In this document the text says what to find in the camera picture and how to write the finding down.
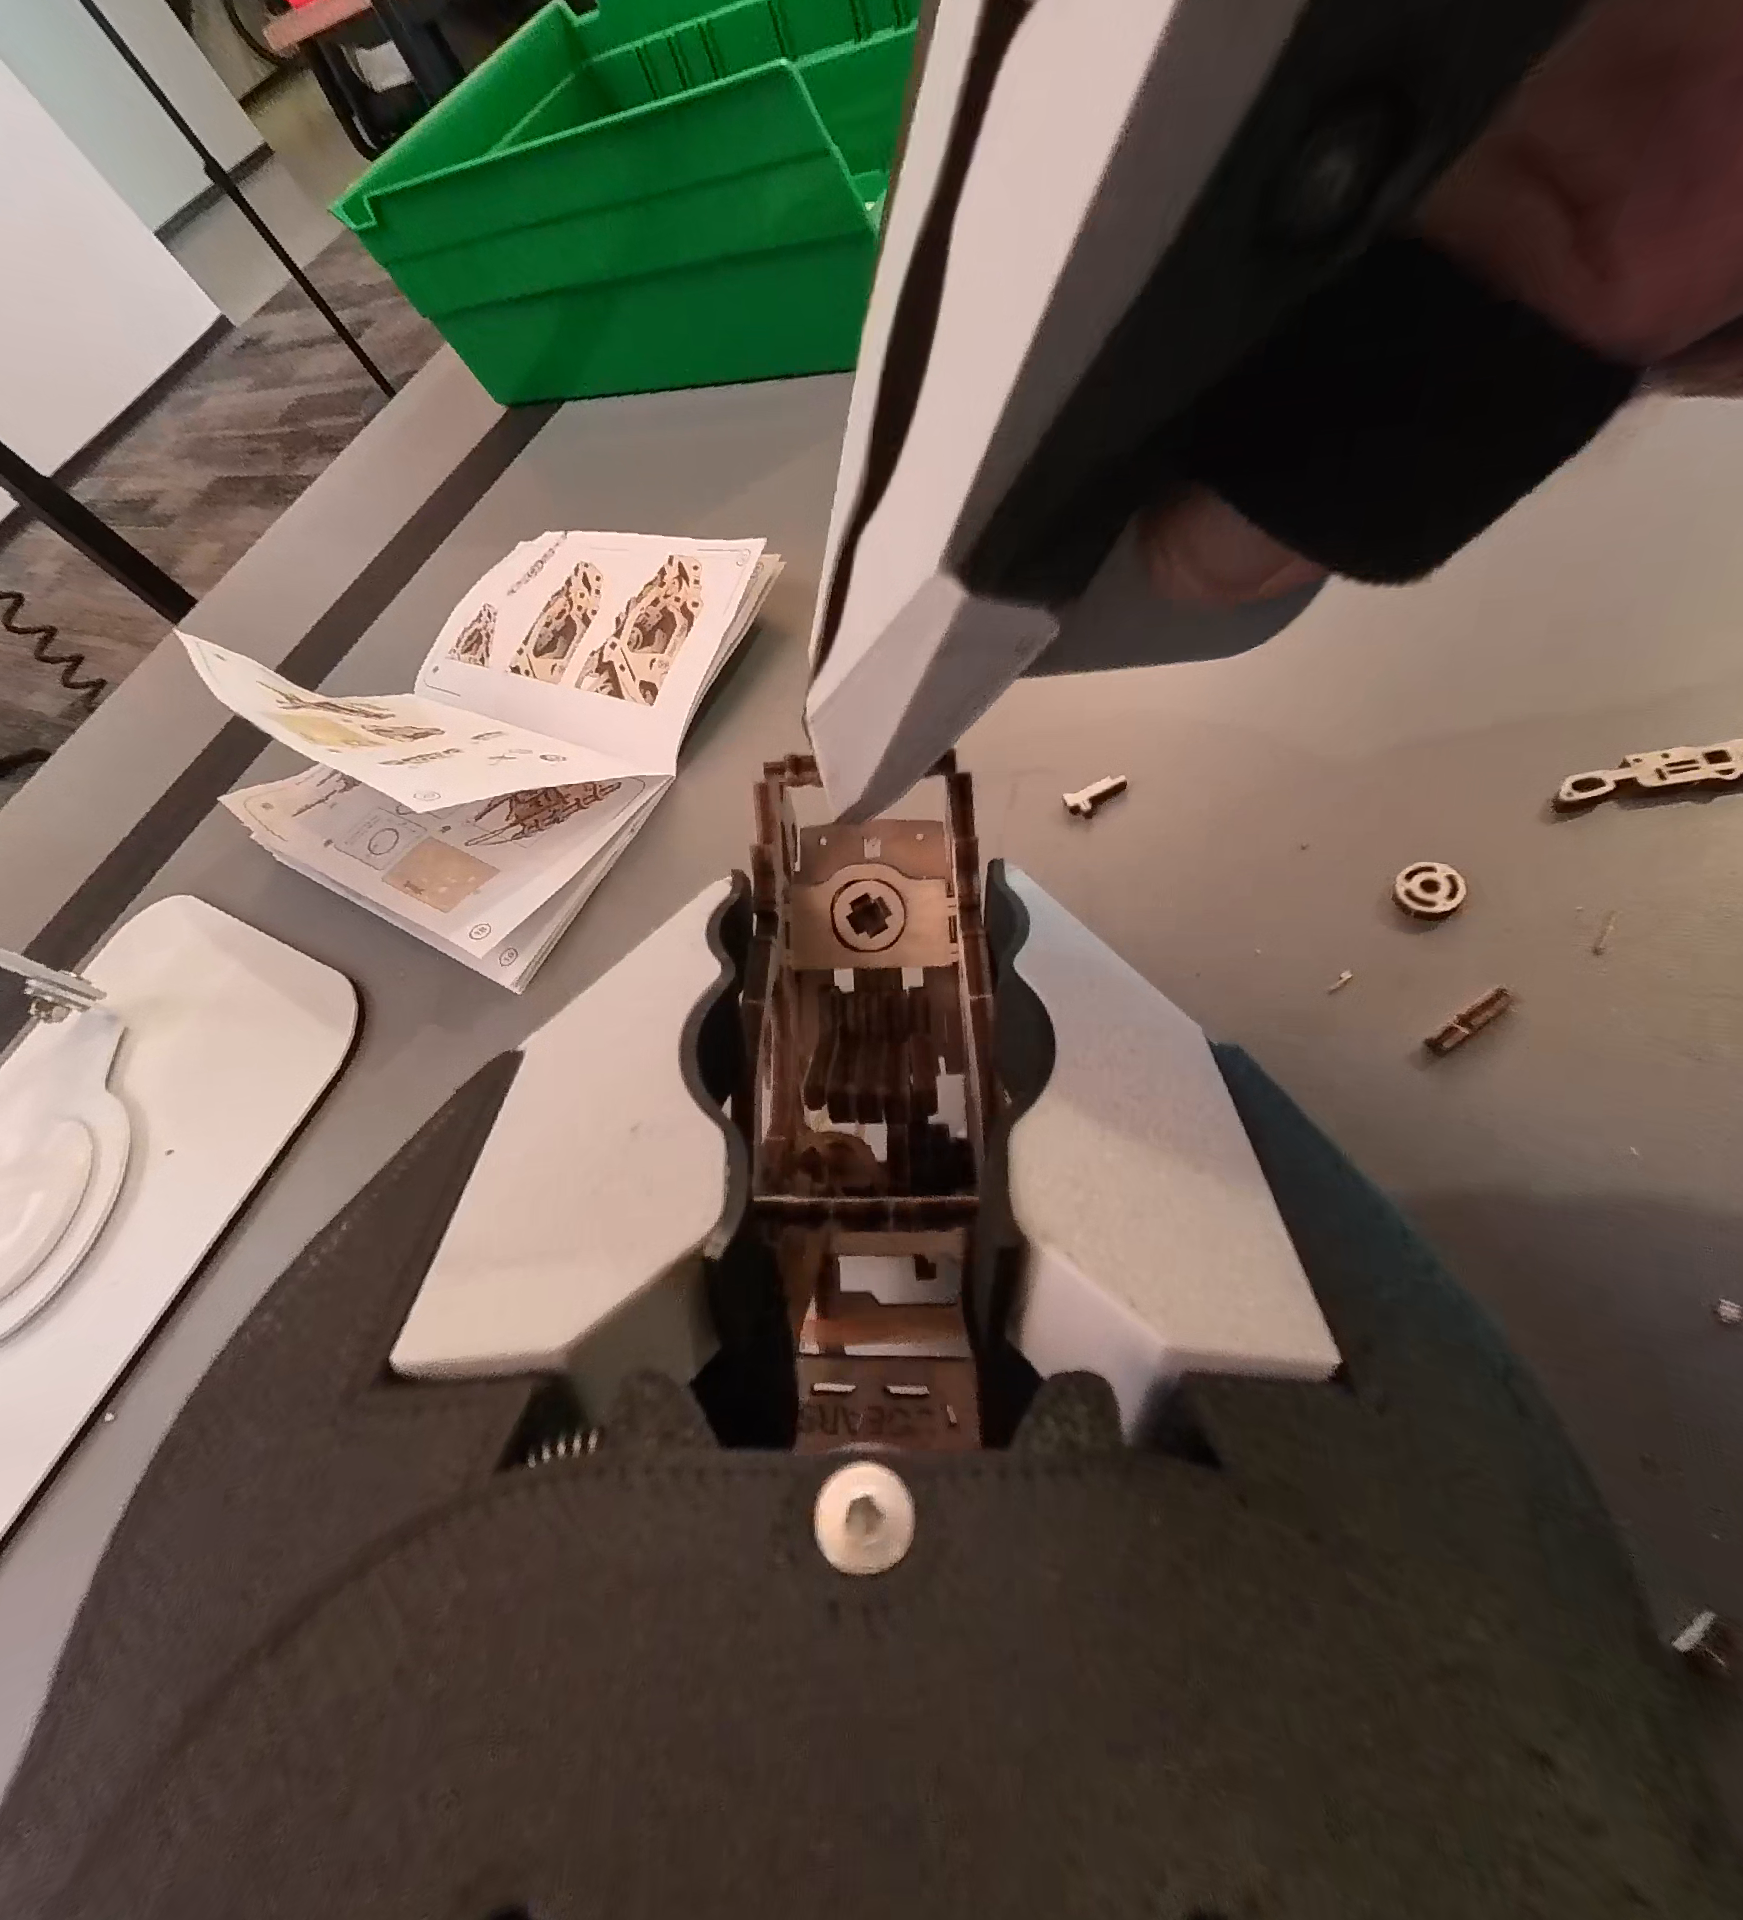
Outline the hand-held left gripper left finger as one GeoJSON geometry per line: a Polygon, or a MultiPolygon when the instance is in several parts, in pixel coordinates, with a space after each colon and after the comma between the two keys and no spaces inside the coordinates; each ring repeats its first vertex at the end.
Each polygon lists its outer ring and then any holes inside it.
{"type": "Polygon", "coordinates": [[[693,1379],[748,1192],[748,879],[702,889],[520,1051],[391,1350],[403,1379],[693,1379]]]}

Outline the wooden model car chassis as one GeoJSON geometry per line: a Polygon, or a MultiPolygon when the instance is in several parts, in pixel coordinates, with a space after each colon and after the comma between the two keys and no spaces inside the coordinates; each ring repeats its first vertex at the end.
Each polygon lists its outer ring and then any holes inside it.
{"type": "Polygon", "coordinates": [[[748,1199],[787,1316],[798,1453],[979,1453],[972,1288],[998,1097],[974,783],[804,824],[758,782],[742,993],[748,1199]]]}

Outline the small wooden bar part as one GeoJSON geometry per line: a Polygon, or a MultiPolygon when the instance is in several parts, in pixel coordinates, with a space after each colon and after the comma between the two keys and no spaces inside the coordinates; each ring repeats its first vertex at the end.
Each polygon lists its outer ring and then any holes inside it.
{"type": "Polygon", "coordinates": [[[1508,987],[1494,987],[1469,1000],[1461,1011],[1442,1020],[1421,1041],[1421,1049],[1431,1059],[1449,1059],[1458,1049],[1482,1036],[1494,1022],[1502,1020],[1516,1007],[1516,995],[1508,987]]]}

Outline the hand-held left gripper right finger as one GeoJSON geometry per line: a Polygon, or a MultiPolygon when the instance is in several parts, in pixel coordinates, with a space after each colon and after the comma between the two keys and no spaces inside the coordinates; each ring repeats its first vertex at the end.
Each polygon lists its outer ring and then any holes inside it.
{"type": "Polygon", "coordinates": [[[1338,1342],[1200,1022],[1003,860],[985,916],[983,1352],[1001,1381],[1093,1376],[1144,1439],[1187,1376],[1331,1379],[1338,1342]]]}

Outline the white instruction booklet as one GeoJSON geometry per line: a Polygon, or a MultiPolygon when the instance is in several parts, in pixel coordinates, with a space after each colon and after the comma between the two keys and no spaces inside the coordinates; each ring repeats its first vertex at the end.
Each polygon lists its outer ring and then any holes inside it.
{"type": "Polygon", "coordinates": [[[277,861],[522,990],[677,777],[784,569],[763,540],[546,533],[480,576],[408,693],[290,683],[183,634],[308,770],[225,796],[277,861]]]}

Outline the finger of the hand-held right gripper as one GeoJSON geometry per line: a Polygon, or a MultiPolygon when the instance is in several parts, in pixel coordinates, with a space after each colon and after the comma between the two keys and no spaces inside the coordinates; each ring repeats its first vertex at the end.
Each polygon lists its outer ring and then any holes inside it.
{"type": "Polygon", "coordinates": [[[1265,85],[1255,1],[972,5],[931,226],[941,286],[905,454],[931,576],[810,747],[842,819],[890,810],[1059,634],[1037,588],[983,588],[979,543],[1133,308],[1265,85]]]}
{"type": "Polygon", "coordinates": [[[972,60],[972,5],[927,4],[916,89],[884,204],[882,253],[840,454],[805,705],[821,706],[931,576],[941,534],[909,527],[917,402],[931,358],[944,238],[931,207],[952,156],[972,60]]]}

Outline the green plastic bin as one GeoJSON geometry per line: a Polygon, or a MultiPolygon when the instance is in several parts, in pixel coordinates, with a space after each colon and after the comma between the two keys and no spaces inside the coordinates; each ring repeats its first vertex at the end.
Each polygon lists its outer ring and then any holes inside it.
{"type": "Polygon", "coordinates": [[[504,406],[851,372],[917,13],[546,4],[332,212],[504,406]]]}

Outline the long holed wooden strip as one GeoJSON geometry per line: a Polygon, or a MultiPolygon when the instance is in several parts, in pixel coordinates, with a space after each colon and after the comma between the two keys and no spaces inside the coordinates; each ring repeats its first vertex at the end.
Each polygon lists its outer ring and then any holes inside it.
{"type": "Polygon", "coordinates": [[[1615,766],[1569,776],[1552,798],[1557,811],[1623,798],[1702,793],[1743,783],[1743,736],[1720,744],[1676,745],[1623,755],[1615,766]]]}

